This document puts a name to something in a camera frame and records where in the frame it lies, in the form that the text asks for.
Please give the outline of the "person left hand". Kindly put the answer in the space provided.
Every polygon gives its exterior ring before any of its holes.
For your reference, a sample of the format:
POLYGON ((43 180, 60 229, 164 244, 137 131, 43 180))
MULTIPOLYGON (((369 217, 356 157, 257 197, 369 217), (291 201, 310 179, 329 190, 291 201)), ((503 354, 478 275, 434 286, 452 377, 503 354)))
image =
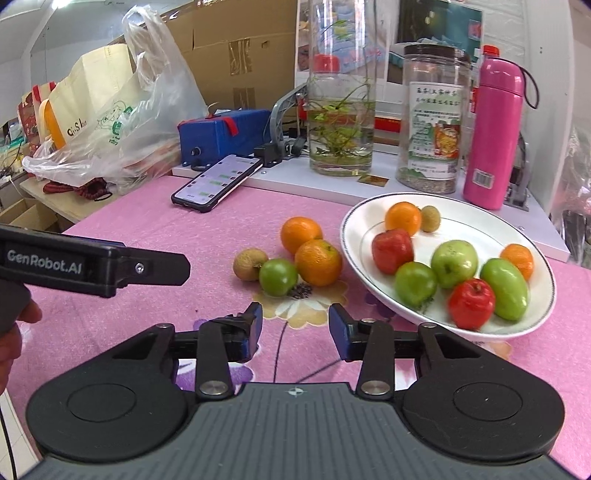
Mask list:
MULTIPOLYGON (((17 322, 35 324, 42 319, 42 311, 38 304, 31 300, 17 318, 17 322)), ((1 336, 0 340, 0 394, 8 384, 13 362, 20 357, 22 336, 19 325, 15 324, 10 331, 1 336)))

